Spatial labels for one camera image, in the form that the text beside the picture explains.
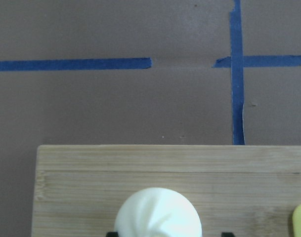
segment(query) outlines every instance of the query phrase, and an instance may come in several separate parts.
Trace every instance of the cutting board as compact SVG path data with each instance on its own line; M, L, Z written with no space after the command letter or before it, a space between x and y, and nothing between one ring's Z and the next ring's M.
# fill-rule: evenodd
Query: cutting board
M293 236L301 147L40 146L33 237L105 237L134 192L173 189L199 213L205 237Z

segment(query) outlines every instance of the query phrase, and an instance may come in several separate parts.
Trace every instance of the white ball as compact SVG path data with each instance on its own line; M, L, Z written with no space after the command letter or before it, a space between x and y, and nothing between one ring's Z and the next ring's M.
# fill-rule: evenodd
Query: white ball
M180 193L164 188L130 196L117 214L115 231L119 237L202 237L194 206Z

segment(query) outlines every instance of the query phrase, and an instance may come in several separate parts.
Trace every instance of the bamboo cutting board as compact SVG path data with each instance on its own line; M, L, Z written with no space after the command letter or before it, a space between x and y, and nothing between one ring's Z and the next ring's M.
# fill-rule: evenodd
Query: bamboo cutting board
M134 192L173 189L197 209L205 237L292 236L301 147L40 146L33 237L105 237Z

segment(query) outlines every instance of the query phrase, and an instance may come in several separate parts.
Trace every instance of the blue tape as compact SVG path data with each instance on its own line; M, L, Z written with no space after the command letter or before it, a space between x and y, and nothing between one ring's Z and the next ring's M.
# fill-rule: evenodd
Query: blue tape
M233 144L244 145L243 105L244 105L244 55L241 27L240 0L234 0L234 9L230 12L231 43L231 80L232 80L232 113Z
M301 66L301 55L244 56L244 68L253 67L297 67ZM230 68L231 57L217 59L213 68Z
M146 69L151 66L151 58L0 61L0 71Z

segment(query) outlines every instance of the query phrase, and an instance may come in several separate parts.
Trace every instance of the wooden board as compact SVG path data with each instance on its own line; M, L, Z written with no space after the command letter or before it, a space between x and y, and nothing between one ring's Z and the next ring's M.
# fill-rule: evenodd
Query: wooden board
M33 237L105 237L132 193L164 187L197 209L205 237L292 236L301 147L40 146Z

